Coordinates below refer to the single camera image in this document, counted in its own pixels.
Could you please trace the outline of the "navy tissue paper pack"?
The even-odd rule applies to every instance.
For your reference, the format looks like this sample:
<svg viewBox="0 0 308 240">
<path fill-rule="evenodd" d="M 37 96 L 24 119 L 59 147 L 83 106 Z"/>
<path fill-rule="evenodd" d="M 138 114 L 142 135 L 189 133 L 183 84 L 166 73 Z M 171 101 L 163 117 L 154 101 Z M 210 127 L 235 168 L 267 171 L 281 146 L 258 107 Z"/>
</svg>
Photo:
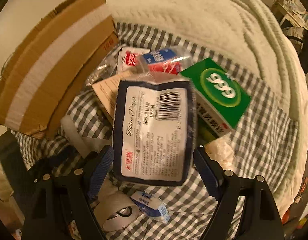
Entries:
<svg viewBox="0 0 308 240">
<path fill-rule="evenodd" d="M 189 79 L 159 74 L 121 80 L 113 122 L 115 178 L 181 186 L 192 163 L 195 121 L 195 93 Z"/>
</svg>

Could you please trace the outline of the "white tape roll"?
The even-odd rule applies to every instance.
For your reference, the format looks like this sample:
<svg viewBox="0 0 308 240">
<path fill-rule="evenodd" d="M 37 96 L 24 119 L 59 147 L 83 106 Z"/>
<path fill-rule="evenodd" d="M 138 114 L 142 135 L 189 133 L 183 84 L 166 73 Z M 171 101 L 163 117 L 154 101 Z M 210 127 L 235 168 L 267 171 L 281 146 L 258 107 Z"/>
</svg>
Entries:
<svg viewBox="0 0 308 240">
<path fill-rule="evenodd" d="M 139 216 L 138 206 L 120 191 L 103 197 L 98 195 L 98 201 L 94 216 L 105 232 L 122 230 Z"/>
</svg>

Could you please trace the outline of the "white red sachet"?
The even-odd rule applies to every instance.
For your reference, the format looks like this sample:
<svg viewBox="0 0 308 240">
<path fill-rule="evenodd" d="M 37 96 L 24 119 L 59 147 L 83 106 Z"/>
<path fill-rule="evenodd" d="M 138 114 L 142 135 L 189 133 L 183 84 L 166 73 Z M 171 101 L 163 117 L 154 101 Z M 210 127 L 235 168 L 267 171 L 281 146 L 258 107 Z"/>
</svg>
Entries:
<svg viewBox="0 0 308 240">
<path fill-rule="evenodd" d="M 118 54 L 117 74 L 133 68 L 136 65 L 137 57 L 149 51 L 145 48 L 123 47 Z"/>
</svg>

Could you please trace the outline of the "white tube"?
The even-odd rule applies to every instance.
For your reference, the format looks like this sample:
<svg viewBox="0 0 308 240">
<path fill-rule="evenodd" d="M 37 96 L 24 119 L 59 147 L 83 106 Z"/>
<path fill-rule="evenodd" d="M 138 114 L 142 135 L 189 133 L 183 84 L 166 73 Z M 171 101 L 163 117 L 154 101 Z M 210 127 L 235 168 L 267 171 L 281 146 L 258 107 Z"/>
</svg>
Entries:
<svg viewBox="0 0 308 240">
<path fill-rule="evenodd" d="M 69 115 L 65 115 L 61 119 L 61 127 L 69 143 L 79 152 L 83 159 L 85 159 L 87 155 L 89 155 L 90 150 L 79 135 L 78 130 Z"/>
</svg>

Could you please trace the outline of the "crumpled white tissue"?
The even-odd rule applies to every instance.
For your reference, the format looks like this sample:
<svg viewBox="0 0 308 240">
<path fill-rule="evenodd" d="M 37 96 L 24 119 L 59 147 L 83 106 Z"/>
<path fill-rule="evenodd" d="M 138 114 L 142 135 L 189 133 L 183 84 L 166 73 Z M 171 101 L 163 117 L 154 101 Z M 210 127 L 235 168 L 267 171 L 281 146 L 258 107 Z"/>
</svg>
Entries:
<svg viewBox="0 0 308 240">
<path fill-rule="evenodd" d="M 207 155 L 215 160 L 224 170 L 235 171 L 235 155 L 230 145 L 229 135 L 217 138 L 204 146 Z"/>
</svg>

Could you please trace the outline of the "cream knitted blanket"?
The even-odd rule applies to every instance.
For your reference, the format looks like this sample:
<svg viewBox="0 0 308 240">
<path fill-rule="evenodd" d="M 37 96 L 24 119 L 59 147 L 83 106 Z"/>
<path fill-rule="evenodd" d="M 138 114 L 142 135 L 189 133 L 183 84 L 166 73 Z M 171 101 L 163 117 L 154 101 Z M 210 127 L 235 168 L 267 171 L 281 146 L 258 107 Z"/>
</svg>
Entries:
<svg viewBox="0 0 308 240">
<path fill-rule="evenodd" d="M 278 106 L 299 122 L 295 170 L 283 193 L 279 213 L 293 203 L 302 182 L 308 146 L 308 91 L 291 42 L 261 0 L 106 0 L 115 23 L 140 24 L 171 33 L 222 54 L 274 93 Z"/>
</svg>

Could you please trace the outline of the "blue white small packet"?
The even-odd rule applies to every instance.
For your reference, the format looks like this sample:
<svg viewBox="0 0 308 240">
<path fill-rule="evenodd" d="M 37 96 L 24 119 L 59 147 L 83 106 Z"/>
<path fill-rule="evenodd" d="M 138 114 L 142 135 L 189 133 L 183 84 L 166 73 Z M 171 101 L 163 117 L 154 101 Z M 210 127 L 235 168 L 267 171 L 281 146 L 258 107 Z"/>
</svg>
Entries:
<svg viewBox="0 0 308 240">
<path fill-rule="evenodd" d="M 161 199 L 145 191 L 136 191 L 130 198 L 147 217 L 164 224 L 169 222 L 170 215 Z"/>
</svg>

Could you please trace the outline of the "green 999 medicine box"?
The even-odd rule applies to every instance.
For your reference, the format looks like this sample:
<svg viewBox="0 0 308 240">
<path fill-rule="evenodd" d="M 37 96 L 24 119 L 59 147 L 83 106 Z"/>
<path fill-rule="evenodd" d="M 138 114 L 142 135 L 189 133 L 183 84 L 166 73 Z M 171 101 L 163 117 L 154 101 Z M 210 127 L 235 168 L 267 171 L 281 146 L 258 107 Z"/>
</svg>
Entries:
<svg viewBox="0 0 308 240">
<path fill-rule="evenodd" d="M 251 97 L 228 71 L 207 58 L 180 74 L 194 85 L 198 135 L 210 142 L 237 128 Z"/>
</svg>

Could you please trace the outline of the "clear plastic bag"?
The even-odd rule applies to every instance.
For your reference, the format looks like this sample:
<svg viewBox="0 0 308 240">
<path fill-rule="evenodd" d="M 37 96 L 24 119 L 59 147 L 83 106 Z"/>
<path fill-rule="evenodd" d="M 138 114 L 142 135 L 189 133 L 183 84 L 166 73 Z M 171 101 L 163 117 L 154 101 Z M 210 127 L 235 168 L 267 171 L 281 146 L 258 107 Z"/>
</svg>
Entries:
<svg viewBox="0 0 308 240">
<path fill-rule="evenodd" d="M 123 45 L 115 46 L 100 64 L 93 70 L 85 81 L 85 87 L 90 87 L 94 83 L 112 77 L 117 71 L 118 54 Z"/>
</svg>

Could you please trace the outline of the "clear jar red blue label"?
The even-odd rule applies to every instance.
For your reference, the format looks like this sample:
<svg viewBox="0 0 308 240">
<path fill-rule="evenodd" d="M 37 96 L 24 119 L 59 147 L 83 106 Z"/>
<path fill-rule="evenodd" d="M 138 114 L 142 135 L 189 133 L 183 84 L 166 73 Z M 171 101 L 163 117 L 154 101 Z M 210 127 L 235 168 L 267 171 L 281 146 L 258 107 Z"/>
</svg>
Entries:
<svg viewBox="0 0 308 240">
<path fill-rule="evenodd" d="M 153 50 L 140 55 L 136 68 L 139 73 L 163 72 L 178 74 L 194 64 L 191 54 L 181 47 Z"/>
</svg>

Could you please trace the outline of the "tan printed paper box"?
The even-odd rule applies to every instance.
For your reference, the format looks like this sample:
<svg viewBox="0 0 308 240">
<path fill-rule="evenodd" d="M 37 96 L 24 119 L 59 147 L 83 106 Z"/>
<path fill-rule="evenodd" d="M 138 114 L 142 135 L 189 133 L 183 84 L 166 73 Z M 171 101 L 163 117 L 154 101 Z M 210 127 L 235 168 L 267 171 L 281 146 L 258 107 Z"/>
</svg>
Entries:
<svg viewBox="0 0 308 240">
<path fill-rule="evenodd" d="M 113 124 L 119 82 L 134 74 L 135 72 L 127 70 L 92 85 L 92 89 L 99 100 L 100 109 L 110 124 Z"/>
</svg>

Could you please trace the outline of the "brown cardboard box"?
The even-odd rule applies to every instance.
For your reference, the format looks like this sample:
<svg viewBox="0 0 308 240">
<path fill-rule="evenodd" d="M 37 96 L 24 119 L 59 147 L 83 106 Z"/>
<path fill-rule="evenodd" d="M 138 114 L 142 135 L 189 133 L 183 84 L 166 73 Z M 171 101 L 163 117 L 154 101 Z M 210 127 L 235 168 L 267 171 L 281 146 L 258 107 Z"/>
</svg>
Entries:
<svg viewBox="0 0 308 240">
<path fill-rule="evenodd" d="M 118 44 L 106 0 L 66 0 L 31 30 L 0 77 L 0 125 L 53 139 L 87 77 Z"/>
</svg>

